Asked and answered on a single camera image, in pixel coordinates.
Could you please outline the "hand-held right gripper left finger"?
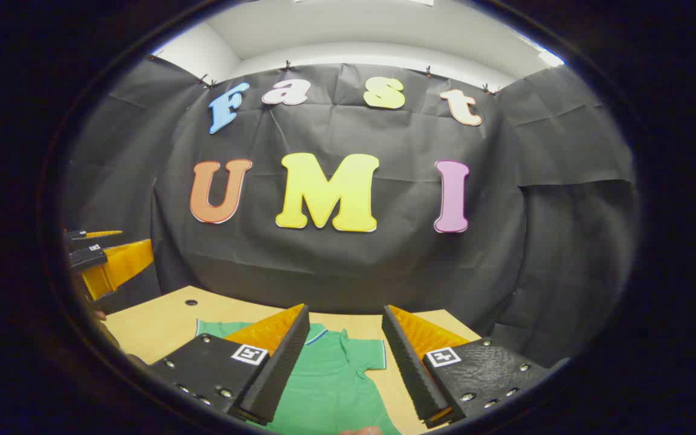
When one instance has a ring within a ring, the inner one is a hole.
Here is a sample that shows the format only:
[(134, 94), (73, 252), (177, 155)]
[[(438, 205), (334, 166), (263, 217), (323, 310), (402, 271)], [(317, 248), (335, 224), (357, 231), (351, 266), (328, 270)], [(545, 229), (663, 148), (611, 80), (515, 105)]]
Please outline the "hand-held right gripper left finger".
[(271, 423), (310, 330), (298, 304), (219, 338), (196, 334), (149, 364), (158, 385), (215, 416)]

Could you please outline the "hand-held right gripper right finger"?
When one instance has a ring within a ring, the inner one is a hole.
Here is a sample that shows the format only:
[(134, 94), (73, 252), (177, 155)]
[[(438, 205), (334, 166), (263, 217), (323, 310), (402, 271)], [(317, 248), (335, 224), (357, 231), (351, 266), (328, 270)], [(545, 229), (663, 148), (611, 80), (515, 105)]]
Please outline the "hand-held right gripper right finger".
[(382, 329), (418, 419), (428, 428), (480, 419), (544, 385), (544, 367), (492, 338), (467, 340), (397, 306)]

